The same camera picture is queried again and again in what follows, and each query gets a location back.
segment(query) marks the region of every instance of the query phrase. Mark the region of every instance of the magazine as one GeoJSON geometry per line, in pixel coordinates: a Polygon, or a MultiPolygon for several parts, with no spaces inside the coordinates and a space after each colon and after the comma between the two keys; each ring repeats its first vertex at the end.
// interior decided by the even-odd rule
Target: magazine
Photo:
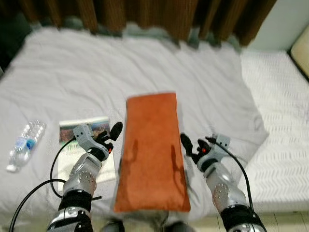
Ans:
{"type": "MultiPolygon", "coordinates": [[[[94,137],[97,137],[101,132],[110,132],[110,125],[108,117],[94,117],[81,120],[61,121],[60,124],[60,146],[63,146],[67,141],[73,138],[73,129],[82,124],[86,123],[91,126],[94,133],[94,137]]],[[[82,149],[77,141],[69,143],[58,156],[58,178],[68,180],[70,172],[80,158],[82,154],[86,153],[82,149]]],[[[113,152],[110,153],[108,158],[102,162],[102,168],[97,175],[97,183],[113,180],[116,178],[116,171],[114,165],[113,152]]],[[[62,191],[63,184],[58,184],[58,191],[62,191]]]]}

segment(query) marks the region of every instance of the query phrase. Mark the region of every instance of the bottle label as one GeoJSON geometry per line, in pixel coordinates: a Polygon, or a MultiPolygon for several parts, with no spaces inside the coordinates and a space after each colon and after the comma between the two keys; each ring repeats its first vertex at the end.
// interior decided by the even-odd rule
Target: bottle label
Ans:
{"type": "Polygon", "coordinates": [[[33,139],[28,139],[27,140],[27,147],[29,148],[29,150],[31,150],[35,145],[35,141],[33,139]]]}
{"type": "Polygon", "coordinates": [[[27,139],[23,138],[23,137],[19,137],[17,138],[16,142],[15,142],[15,147],[16,148],[24,148],[27,144],[27,139]]]}

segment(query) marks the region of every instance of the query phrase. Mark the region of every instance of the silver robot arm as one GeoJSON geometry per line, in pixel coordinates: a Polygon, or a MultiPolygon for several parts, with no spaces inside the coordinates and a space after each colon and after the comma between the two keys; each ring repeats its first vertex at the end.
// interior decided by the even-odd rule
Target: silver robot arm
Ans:
{"type": "Polygon", "coordinates": [[[63,186],[63,197],[54,219],[50,222],[48,232],[92,232],[91,202],[97,188],[96,178],[113,149],[108,139],[116,140],[122,130],[118,122],[111,130],[101,133],[96,140],[92,138],[91,128],[82,124],[73,129],[78,144],[87,152],[83,154],[73,169],[68,181],[63,186]]]}
{"type": "MultiPolygon", "coordinates": [[[[228,149],[230,139],[223,135],[213,136],[216,142],[228,149]]],[[[204,173],[211,190],[212,202],[217,208],[227,232],[266,232],[258,215],[247,206],[245,194],[237,187],[230,172],[220,163],[227,153],[217,144],[209,146],[198,140],[198,154],[192,153],[190,139],[181,134],[181,142],[198,169],[204,173]]]]}

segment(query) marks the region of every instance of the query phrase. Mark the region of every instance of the curtain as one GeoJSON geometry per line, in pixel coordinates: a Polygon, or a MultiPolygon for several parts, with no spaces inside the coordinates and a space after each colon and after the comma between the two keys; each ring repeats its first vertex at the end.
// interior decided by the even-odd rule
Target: curtain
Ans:
{"type": "Polygon", "coordinates": [[[213,32],[219,40],[231,34],[241,45],[257,35],[276,0],[0,0],[0,17],[21,10],[29,22],[50,17],[61,27],[67,16],[80,17],[92,33],[98,24],[121,31],[127,22],[141,28],[161,27],[172,37],[187,40],[192,27],[200,27],[199,37],[213,32]]]}

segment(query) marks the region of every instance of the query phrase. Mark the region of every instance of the white wall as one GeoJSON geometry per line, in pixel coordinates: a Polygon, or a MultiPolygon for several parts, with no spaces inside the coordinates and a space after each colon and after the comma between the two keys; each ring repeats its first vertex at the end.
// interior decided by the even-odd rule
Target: white wall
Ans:
{"type": "Polygon", "coordinates": [[[309,24],[309,0],[277,0],[250,49],[287,50],[309,24]]]}

